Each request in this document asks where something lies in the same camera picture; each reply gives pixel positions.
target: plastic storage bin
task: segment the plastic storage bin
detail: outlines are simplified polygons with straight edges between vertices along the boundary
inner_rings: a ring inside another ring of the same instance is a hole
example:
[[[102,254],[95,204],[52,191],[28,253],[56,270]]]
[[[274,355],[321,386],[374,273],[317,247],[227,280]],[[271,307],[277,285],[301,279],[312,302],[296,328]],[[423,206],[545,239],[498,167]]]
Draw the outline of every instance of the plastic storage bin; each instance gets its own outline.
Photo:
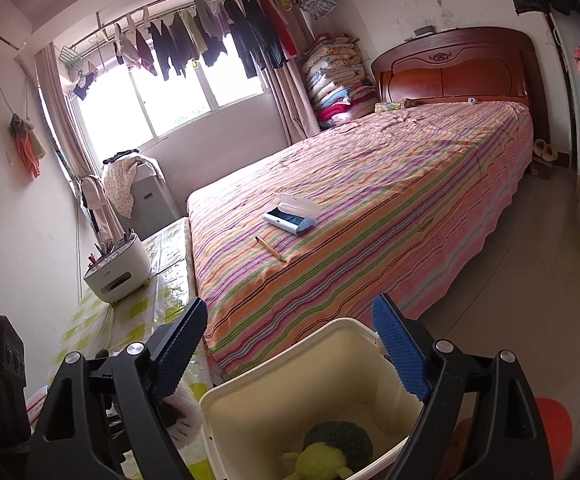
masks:
[[[383,356],[379,337],[355,319],[336,319],[278,356],[201,399],[205,446],[216,478],[282,480],[307,431],[348,420],[368,432],[374,462],[366,480],[398,457],[422,408]]]

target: turtle plush toy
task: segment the turtle plush toy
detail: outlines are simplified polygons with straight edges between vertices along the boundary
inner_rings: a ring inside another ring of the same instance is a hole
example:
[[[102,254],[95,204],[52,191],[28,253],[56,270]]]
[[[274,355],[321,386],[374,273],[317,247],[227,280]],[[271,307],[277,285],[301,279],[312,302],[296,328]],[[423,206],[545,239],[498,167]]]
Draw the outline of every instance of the turtle plush toy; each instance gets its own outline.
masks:
[[[294,473],[284,480],[345,479],[372,462],[372,442],[356,424],[328,420],[308,431],[301,453],[283,458],[296,460]]]

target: tiled floor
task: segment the tiled floor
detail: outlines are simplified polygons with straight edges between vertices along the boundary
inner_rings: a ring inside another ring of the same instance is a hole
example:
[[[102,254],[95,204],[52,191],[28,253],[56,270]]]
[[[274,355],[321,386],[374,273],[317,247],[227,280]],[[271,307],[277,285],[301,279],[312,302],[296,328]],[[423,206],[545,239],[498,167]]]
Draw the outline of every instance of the tiled floor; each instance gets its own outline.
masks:
[[[580,221],[574,175],[558,170],[521,180],[483,251],[421,320],[464,352],[512,350],[535,396],[570,412],[571,470],[580,461]]]

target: pencil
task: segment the pencil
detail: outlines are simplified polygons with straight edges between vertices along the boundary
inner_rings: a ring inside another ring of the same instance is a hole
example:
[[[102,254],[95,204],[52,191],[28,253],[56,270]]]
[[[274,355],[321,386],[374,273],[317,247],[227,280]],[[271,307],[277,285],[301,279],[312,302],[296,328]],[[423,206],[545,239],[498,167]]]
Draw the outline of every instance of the pencil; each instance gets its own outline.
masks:
[[[272,256],[274,256],[277,260],[284,262],[285,258],[281,256],[281,253],[279,251],[277,251],[276,249],[274,249],[269,243],[267,243],[265,240],[263,240],[263,238],[261,238],[260,236],[255,236],[254,240],[256,240],[257,242],[259,242],[261,245],[263,245],[263,247],[265,248],[265,250],[267,252],[269,252]]]

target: plastic tablecloth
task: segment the plastic tablecloth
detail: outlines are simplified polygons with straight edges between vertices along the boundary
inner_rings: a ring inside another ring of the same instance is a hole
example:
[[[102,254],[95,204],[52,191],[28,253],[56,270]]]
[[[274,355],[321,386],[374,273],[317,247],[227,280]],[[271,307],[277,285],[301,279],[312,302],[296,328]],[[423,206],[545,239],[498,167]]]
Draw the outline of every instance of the plastic tablecloth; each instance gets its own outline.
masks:
[[[103,348],[113,354],[129,343],[145,342],[159,325],[175,320],[187,303],[194,300],[196,282],[189,219],[178,220],[147,238],[143,244],[152,261],[150,284],[132,292],[114,307],[103,303],[86,288],[60,340],[48,374],[49,383],[69,352],[78,350],[87,359],[92,359]],[[196,400],[212,387],[203,343],[190,360],[183,380],[190,386]],[[179,452],[196,480],[215,480],[200,434]],[[122,467],[128,478],[140,478],[131,453],[126,455]]]

